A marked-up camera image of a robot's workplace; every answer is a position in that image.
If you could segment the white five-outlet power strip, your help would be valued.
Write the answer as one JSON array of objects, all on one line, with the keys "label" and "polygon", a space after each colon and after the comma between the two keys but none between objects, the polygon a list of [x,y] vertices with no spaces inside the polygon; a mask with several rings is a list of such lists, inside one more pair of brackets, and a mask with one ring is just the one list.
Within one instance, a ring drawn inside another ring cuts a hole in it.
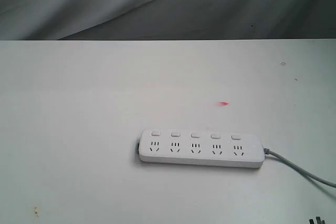
[{"label": "white five-outlet power strip", "polygon": [[138,152],[148,163],[260,168],[265,160],[258,137],[220,131],[146,129]]}]

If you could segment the black object at bottom edge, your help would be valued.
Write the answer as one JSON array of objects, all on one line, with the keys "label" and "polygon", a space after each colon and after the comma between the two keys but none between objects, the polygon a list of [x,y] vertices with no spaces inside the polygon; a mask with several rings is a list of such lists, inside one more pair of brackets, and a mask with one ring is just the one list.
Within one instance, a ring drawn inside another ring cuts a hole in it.
[{"label": "black object at bottom edge", "polygon": [[325,223],[325,220],[317,216],[314,219],[309,219],[309,224],[326,224],[326,223]]}]

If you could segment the grey backdrop cloth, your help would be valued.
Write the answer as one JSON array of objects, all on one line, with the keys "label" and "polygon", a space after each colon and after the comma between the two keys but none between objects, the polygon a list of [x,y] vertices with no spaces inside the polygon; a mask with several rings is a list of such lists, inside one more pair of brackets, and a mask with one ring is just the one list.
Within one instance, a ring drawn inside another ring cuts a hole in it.
[{"label": "grey backdrop cloth", "polygon": [[2,40],[334,37],[335,0],[1,0]]}]

